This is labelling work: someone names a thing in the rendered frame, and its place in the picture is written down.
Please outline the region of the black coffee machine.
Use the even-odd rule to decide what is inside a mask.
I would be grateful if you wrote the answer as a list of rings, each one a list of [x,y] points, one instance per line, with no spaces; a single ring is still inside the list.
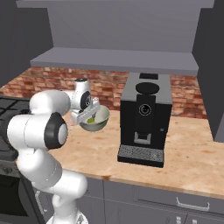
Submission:
[[[121,96],[119,162],[163,167],[172,112],[170,77],[130,73]]]

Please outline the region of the grey narrow cupboard panel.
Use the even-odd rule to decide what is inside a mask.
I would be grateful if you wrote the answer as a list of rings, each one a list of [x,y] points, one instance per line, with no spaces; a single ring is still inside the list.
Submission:
[[[103,182],[88,178],[87,191],[76,200],[80,211],[86,216],[88,224],[105,224]]]

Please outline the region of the black oven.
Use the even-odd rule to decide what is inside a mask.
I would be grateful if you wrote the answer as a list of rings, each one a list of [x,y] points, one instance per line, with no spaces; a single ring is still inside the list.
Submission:
[[[13,161],[0,160],[0,224],[46,224],[31,182]]]

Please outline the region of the grey cupboard door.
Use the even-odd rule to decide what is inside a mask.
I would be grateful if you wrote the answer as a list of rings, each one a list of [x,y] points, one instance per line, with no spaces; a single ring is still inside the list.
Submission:
[[[186,214],[156,207],[105,201],[106,224],[185,224]]]

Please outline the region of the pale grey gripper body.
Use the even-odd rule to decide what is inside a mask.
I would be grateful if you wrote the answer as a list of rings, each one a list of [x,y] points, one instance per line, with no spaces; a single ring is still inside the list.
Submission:
[[[71,110],[71,117],[74,124],[80,124],[85,122],[89,117],[94,115],[97,111],[101,108],[100,103],[98,100],[92,100],[90,105],[84,109],[82,112],[79,110],[72,109]]]

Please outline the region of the grey tall cupboard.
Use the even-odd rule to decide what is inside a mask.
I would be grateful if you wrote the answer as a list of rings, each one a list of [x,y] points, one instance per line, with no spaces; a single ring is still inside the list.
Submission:
[[[18,8],[16,0],[0,0],[0,87],[52,47],[47,9]]]

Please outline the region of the grey wall shelf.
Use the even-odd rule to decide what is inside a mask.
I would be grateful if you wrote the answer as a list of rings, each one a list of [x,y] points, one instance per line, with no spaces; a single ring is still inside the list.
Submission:
[[[144,52],[54,47],[31,60],[33,67],[64,67],[133,73],[196,76],[199,67],[188,52]]]

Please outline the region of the black hob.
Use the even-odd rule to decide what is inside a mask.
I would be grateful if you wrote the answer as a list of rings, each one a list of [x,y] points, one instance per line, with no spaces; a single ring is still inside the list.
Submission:
[[[18,157],[18,152],[8,142],[7,124],[13,116],[29,113],[27,98],[0,96],[0,160],[14,161]]]

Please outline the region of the silver metal bowl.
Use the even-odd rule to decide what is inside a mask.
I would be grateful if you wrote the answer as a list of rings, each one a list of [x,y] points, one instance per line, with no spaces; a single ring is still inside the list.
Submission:
[[[97,111],[95,115],[91,116],[94,118],[94,123],[88,123],[87,122],[88,119],[87,119],[85,122],[81,122],[80,126],[86,131],[90,131],[90,132],[99,131],[106,126],[109,116],[110,116],[109,109],[101,105],[100,110]]]

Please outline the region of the grey drawer front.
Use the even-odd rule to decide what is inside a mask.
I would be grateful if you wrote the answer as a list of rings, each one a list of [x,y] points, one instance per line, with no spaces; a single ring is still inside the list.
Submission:
[[[136,198],[139,201],[155,202],[165,204],[169,206],[177,206],[176,197],[179,201],[185,204],[196,205],[200,207],[206,207],[207,202],[210,203],[209,212],[207,214],[221,214],[224,215],[224,199],[208,198],[199,195],[193,195],[189,193],[166,191],[162,189],[155,189],[149,187],[139,186],[137,189]]]

